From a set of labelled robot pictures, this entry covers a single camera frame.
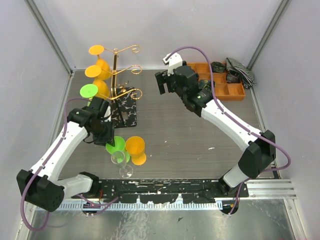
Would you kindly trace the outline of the green goblet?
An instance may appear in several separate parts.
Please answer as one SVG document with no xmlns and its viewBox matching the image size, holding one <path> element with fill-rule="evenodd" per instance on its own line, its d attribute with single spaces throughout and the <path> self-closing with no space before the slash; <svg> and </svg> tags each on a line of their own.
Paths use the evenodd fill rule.
<svg viewBox="0 0 320 240">
<path fill-rule="evenodd" d="M 126 157 L 126 162 L 128 163 L 130 161 L 131 156 L 126 151 L 126 141 L 120 136 L 115 136 L 113 143 L 114 145 L 111 145 L 109 143 L 105 145 L 106 151 L 111 155 L 117 151 L 123 152 Z"/>
<path fill-rule="evenodd" d="M 86 84 L 79 90 L 80 96 L 87 100 L 91 100 L 97 93 L 98 87 L 95 84 Z"/>
</svg>

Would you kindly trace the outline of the clear wine glass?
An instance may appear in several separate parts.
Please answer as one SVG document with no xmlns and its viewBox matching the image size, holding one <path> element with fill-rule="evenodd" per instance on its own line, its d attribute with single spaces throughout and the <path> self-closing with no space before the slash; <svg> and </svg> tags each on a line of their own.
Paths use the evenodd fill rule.
<svg viewBox="0 0 320 240">
<path fill-rule="evenodd" d="M 133 168 L 127 164 L 127 156 L 122 151 L 115 151 L 111 155 L 111 161 L 119 168 L 119 175 L 124 178 L 130 178 L 133 174 Z"/>
</svg>

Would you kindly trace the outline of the orange goblet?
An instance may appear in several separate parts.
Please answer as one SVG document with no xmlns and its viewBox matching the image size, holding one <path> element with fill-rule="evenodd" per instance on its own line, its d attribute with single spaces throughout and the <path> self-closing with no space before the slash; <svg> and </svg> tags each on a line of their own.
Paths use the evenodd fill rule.
<svg viewBox="0 0 320 240">
<path fill-rule="evenodd" d="M 107 80 L 111 75 L 98 65 L 91 65 L 87 67 L 84 73 L 88 78 L 93 78 L 92 83 L 98 88 L 96 96 L 107 99 L 110 96 L 110 90 L 105 80 Z"/>
<path fill-rule="evenodd" d="M 145 141 L 140 136 L 132 136 L 125 142 L 125 149 L 131 156 L 131 161 L 134 165 L 141 166 L 146 160 Z"/>
<path fill-rule="evenodd" d="M 89 67 L 88 77 L 97 78 L 103 81 L 111 77 L 110 65 L 100 56 L 104 51 L 105 48 L 102 45 L 93 45 L 89 48 L 88 52 L 91 55 L 97 56 L 97 60 L 93 67 Z"/>
</svg>

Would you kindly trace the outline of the gold wine glass rack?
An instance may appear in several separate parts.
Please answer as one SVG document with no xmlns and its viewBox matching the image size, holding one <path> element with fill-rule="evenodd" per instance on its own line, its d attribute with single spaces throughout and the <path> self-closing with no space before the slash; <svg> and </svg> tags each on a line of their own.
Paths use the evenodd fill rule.
<svg viewBox="0 0 320 240">
<path fill-rule="evenodd" d="M 105 73 L 110 74 L 110 97 L 111 101 L 111 119 L 115 121 L 115 127 L 133 128 L 137 126 L 137 100 L 143 96 L 143 92 L 135 87 L 127 86 L 125 83 L 117 83 L 117 76 L 127 70 L 130 70 L 133 75 L 139 75 L 142 72 L 141 66 L 134 64 L 122 70 L 117 69 L 119 53 L 130 49 L 134 54 L 141 51 L 141 47 L 137 44 L 126 47 L 125 49 L 113 49 L 113 63 L 110 70 L 105 70 Z"/>
</svg>

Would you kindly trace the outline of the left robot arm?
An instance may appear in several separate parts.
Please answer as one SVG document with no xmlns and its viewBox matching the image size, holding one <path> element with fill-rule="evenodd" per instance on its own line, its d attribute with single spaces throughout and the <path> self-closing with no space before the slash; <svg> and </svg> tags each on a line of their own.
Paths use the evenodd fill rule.
<svg viewBox="0 0 320 240">
<path fill-rule="evenodd" d="M 48 212 L 54 212 L 63 200 L 78 194 L 88 198 L 99 195 L 99 177 L 88 172 L 59 179 L 66 162 L 77 146 L 88 136 L 98 146 L 114 145 L 115 122 L 111 119 L 110 103 L 93 97 L 88 106 L 75 108 L 64 118 L 58 137 L 30 170 L 20 170 L 16 176 L 22 200 Z"/>
</svg>

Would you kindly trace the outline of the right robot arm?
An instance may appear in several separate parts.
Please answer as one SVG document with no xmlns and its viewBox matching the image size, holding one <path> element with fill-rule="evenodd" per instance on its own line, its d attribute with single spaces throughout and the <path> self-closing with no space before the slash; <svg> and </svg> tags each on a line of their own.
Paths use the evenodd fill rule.
<svg viewBox="0 0 320 240">
<path fill-rule="evenodd" d="M 172 74 L 157 72 L 155 79 L 160 94 L 176 93 L 190 112 L 214 124 L 243 151 L 238 163 L 218 180 L 223 196 L 231 197 L 241 182 L 255 179 L 275 160 L 275 135 L 250 126 L 214 100 L 211 84 L 199 82 L 190 66 L 179 66 Z"/>
</svg>

